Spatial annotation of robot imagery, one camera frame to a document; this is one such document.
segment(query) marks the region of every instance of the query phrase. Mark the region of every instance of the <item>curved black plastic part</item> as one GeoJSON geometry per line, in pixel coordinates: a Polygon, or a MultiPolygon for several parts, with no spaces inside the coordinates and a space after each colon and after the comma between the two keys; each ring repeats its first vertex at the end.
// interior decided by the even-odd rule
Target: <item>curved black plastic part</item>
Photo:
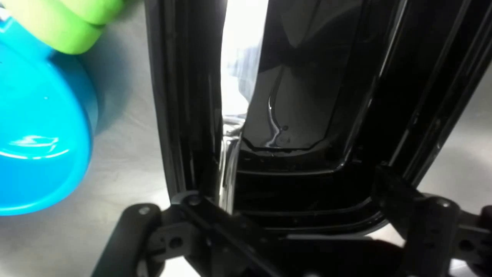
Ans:
{"type": "MultiPolygon", "coordinates": [[[[170,196],[213,196],[224,4],[145,2],[170,196]]],[[[488,0],[270,0],[235,211],[281,233],[379,225],[373,168],[419,184],[490,62],[490,8],[488,0]]]]}

